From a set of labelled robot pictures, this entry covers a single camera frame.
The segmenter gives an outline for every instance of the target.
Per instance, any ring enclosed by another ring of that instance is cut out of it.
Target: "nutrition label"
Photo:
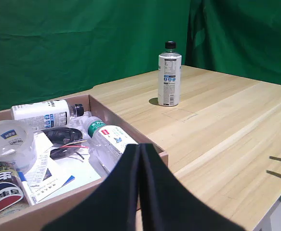
[[[53,113],[48,115],[20,119],[19,121],[27,123],[30,127],[32,127],[33,131],[37,131],[43,130],[45,128],[53,128],[66,125],[67,113]]]
[[[174,105],[176,59],[165,59],[164,66],[164,105]]]

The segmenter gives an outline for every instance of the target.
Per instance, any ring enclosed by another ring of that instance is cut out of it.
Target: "wooden table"
[[[281,195],[281,86],[182,66],[181,102],[155,105],[158,72],[86,91],[169,153],[188,190],[252,230]],[[137,214],[140,227],[140,214]]]

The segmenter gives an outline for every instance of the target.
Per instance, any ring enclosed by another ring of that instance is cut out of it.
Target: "green cloth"
[[[0,110],[185,59],[190,0],[0,0]]]
[[[281,2],[192,3],[186,64],[281,84]]]

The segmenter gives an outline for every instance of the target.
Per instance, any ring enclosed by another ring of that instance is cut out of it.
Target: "white paper sheet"
[[[38,186],[44,179],[47,170],[47,160],[50,155],[50,148],[53,144],[44,132],[34,134],[37,160],[33,167],[25,174],[29,186]]]
[[[82,145],[88,146],[89,144],[84,142],[82,143]],[[62,188],[58,189],[51,195],[47,196],[42,201],[69,192],[73,189],[76,189],[80,186],[91,183],[101,178],[100,175],[94,170],[94,168],[89,163],[89,150],[80,148],[77,152],[83,155],[84,160],[77,154],[72,154],[68,157],[57,159],[55,161],[60,166],[62,171],[71,174],[75,177],[75,179],[72,180],[70,183],[64,185]]]
[[[50,157],[48,157],[47,171],[44,180],[39,187],[30,187],[38,202],[60,189],[71,177]]]

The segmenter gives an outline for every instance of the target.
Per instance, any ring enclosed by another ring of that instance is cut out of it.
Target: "plastic bottle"
[[[158,102],[162,106],[176,106],[180,101],[182,55],[175,52],[176,43],[165,43],[166,52],[159,55]]]
[[[137,144],[122,128],[106,125],[100,118],[90,117],[85,126],[91,142],[96,148],[97,158],[108,172],[111,172],[127,144]]]
[[[69,105],[65,100],[11,107],[12,118],[27,123],[33,131],[65,126],[71,118],[82,116],[83,113],[82,104]]]

